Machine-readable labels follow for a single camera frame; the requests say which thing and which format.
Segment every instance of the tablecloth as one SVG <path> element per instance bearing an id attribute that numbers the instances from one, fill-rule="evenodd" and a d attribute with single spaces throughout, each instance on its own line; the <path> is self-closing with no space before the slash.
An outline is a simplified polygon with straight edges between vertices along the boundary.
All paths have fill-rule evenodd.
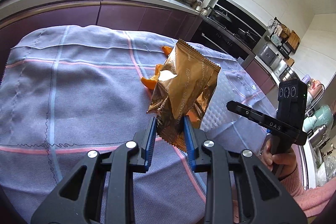
<path id="1" fill-rule="evenodd" d="M 140 77 L 152 76 L 166 59 L 161 47 L 175 43 L 149 32 L 57 26 L 11 50 L 0 87 L 0 185 L 28 223 L 86 152 L 113 150 L 147 127 L 151 92 Z M 221 67 L 201 128 L 231 151 L 259 151 L 265 129 L 225 104 L 236 100 L 274 116 L 271 103 L 233 57 L 190 45 Z M 205 193 L 205 174 L 193 173 L 186 154 L 157 137 L 150 170 L 134 174 L 136 223 L 196 223 Z"/>

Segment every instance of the blue gripper pad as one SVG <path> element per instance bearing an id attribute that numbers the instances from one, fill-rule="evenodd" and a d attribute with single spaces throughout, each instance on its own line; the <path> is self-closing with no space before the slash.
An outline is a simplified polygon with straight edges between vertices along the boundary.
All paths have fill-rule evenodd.
<path id="1" fill-rule="evenodd" d="M 193 127 L 190 122 L 189 116 L 183 117 L 184 122 L 184 141 L 187 147 L 188 162 L 192 171 L 195 171 L 196 168 L 196 149 L 195 149 L 195 139 L 193 135 Z"/>
<path id="2" fill-rule="evenodd" d="M 145 150 L 145 170 L 148 171 L 149 167 L 152 164 L 152 157 L 155 145 L 155 137 L 156 137 L 156 119 L 152 122 L 151 129 L 149 131 L 147 145 Z"/>

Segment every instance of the pink sleeve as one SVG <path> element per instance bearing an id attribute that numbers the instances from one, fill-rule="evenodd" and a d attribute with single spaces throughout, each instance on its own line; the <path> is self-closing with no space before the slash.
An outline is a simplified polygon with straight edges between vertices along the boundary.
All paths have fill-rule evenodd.
<path id="1" fill-rule="evenodd" d="M 305 189 L 299 177 L 299 170 L 297 166 L 295 171 L 291 175 L 281 180 L 281 184 L 291 194 L 291 196 L 299 196 L 305 192 Z"/>
<path id="2" fill-rule="evenodd" d="M 298 169 L 281 181 L 282 185 L 292 195 L 307 217 L 318 215 L 328 203 L 336 190 L 336 177 L 321 187 L 303 188 Z"/>

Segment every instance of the person's fingers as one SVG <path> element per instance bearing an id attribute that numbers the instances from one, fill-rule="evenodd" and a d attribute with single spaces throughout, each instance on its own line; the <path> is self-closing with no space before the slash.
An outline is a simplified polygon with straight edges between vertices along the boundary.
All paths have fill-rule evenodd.
<path id="1" fill-rule="evenodd" d="M 272 160 L 276 164 L 294 165 L 296 163 L 295 153 L 284 153 L 273 155 Z"/>
<path id="2" fill-rule="evenodd" d="M 271 149 L 271 139 L 269 139 L 265 144 L 265 151 L 270 151 Z"/>
<path id="3" fill-rule="evenodd" d="M 265 165 L 272 165 L 273 164 L 272 154 L 268 151 L 264 151 L 262 154 L 262 161 Z"/>

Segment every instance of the foil packaging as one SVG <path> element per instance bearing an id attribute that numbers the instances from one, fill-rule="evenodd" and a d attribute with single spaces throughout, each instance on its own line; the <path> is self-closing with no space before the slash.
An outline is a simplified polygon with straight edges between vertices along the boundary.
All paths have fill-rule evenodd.
<path id="1" fill-rule="evenodd" d="M 157 134 L 186 152 L 182 117 L 199 128 L 217 85 L 220 67 L 179 40 L 164 63 L 148 112 L 157 114 Z"/>

